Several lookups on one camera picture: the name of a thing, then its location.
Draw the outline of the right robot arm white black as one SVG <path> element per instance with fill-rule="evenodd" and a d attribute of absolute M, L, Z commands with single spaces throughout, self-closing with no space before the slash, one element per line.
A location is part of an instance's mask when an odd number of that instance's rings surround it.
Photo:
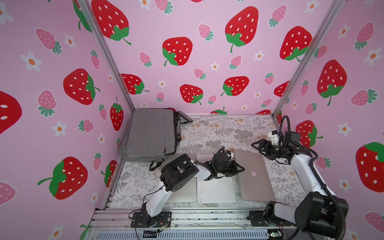
<path fill-rule="evenodd" d="M 289 223 L 297 231 L 317 234 L 334 240 L 345 237 L 346 216 L 349 205 L 338 198 L 326 185 L 314 162 L 319 158 L 312 149 L 300 144 L 300 135 L 287 131 L 272 132 L 270 140 L 261 139 L 251 144 L 261 155 L 271 161 L 285 159 L 291 165 L 306 193 L 297 207 L 271 201 L 264 212 L 269 225 Z"/>

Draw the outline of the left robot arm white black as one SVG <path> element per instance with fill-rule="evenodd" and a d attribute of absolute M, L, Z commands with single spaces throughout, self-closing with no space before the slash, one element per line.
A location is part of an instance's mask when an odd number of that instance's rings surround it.
<path fill-rule="evenodd" d="M 245 168 L 235 161 L 234 153 L 224 147 L 204 163 L 188 154 L 181 154 L 162 168 L 159 189 L 153 192 L 150 201 L 143 203 L 141 213 L 149 219 L 157 217 L 172 193 L 179 191 L 193 178 L 211 181 L 233 177 L 243 171 Z"/>

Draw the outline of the grey laptop sleeve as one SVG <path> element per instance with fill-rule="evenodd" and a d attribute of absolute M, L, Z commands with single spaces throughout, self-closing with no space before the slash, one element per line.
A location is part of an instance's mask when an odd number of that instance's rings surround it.
<path fill-rule="evenodd" d="M 121 157 L 126 162 L 150 163 L 154 171 L 174 155 L 182 140 L 181 125 L 193 120 L 181 111 L 136 109 L 123 141 Z"/>

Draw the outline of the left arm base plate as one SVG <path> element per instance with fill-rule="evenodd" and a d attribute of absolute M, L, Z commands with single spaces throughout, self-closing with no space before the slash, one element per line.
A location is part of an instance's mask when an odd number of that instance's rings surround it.
<path fill-rule="evenodd" d="M 161 212 L 156 217 L 150 217 L 146 211 L 135 212 L 131 228 L 161 228 L 168 227 L 172 221 L 172 212 Z"/>

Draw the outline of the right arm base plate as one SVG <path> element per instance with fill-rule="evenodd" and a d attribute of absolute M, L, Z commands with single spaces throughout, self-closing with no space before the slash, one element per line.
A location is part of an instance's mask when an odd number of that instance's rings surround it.
<path fill-rule="evenodd" d="M 249 211 L 249 215 L 246 220 L 251 222 L 253 227 L 289 227 L 291 226 L 288 222 L 278 222 L 275 220 L 267 219 L 266 211 Z"/>

